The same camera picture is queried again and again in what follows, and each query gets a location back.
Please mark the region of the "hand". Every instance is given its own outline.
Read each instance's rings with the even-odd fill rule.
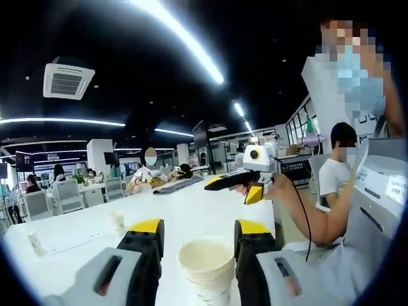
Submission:
[[[273,174],[273,187],[267,194],[264,195],[263,199],[264,200],[272,200],[273,198],[282,198],[284,194],[292,187],[293,184],[292,182],[285,176],[284,174],[281,173],[275,173]],[[242,195],[246,195],[253,185],[254,182],[251,182],[247,185],[238,185],[235,190]]]

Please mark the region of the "white chair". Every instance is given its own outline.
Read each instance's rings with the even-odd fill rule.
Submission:
[[[312,156],[311,158],[309,158],[310,168],[312,169],[314,182],[316,183],[316,194],[317,194],[316,207],[322,210],[323,212],[329,212],[330,208],[322,206],[322,197],[320,197],[319,170],[329,157],[330,157],[330,154],[322,154],[322,155]]]
[[[45,190],[25,194],[24,202],[27,209],[28,221],[52,217],[52,211],[47,205],[47,192]]]
[[[67,214],[85,208],[76,180],[57,182],[55,187],[57,189],[58,214]]]
[[[120,177],[108,177],[105,180],[105,198],[113,201],[125,197]]]

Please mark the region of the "ceiling air conditioner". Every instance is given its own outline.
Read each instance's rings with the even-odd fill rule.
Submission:
[[[44,98],[81,100],[95,70],[62,64],[47,64],[44,73]]]

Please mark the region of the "ceiling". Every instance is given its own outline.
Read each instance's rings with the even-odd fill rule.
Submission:
[[[227,128],[211,136],[246,131],[233,100],[240,102],[252,129],[267,128],[285,123],[307,95],[300,73],[320,37],[317,26],[301,26],[296,1],[162,1],[206,50],[224,79],[222,84],[174,32],[137,7],[138,1],[145,2],[29,1],[24,10],[15,1],[10,4],[15,5],[10,11],[18,13],[7,20],[7,29],[13,31],[3,37],[0,117],[90,119],[126,126],[0,124],[2,146],[109,138],[117,148],[172,148],[193,139],[155,128],[191,134],[205,120]],[[95,70],[80,101],[43,97],[45,65],[57,57],[78,60]],[[20,144],[3,148],[1,154],[13,154],[15,149],[80,150],[86,149],[86,142]]]

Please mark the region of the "paper cup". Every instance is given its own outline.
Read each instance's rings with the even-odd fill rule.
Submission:
[[[123,218],[123,215],[120,212],[112,212],[110,214],[112,226],[114,232],[118,236],[122,236],[125,234],[126,229],[125,229],[125,220]]]
[[[235,275],[233,245],[219,237],[193,240],[178,252],[178,262],[198,305],[229,304]]]
[[[41,245],[40,240],[37,237],[35,232],[30,232],[27,234],[28,241],[30,242],[31,246],[33,247],[33,251],[37,257],[43,257],[45,255],[45,250]]]

